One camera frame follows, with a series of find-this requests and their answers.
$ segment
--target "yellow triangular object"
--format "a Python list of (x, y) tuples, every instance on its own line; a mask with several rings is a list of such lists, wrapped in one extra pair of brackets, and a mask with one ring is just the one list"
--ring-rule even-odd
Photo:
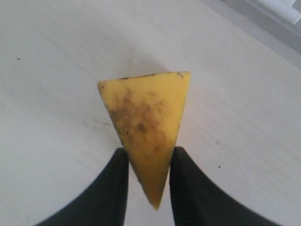
[(162, 199), (189, 82), (189, 72), (174, 72), (98, 83), (133, 169), (155, 209)]

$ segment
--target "white table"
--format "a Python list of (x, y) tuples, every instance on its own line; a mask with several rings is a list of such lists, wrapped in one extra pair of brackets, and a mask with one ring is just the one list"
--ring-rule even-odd
[[(198, 0), (0, 1), (0, 225), (37, 223), (120, 146), (96, 82), (188, 70), (177, 144), (223, 190), (301, 225), (301, 70)], [(132, 171), (126, 226), (172, 226)]]

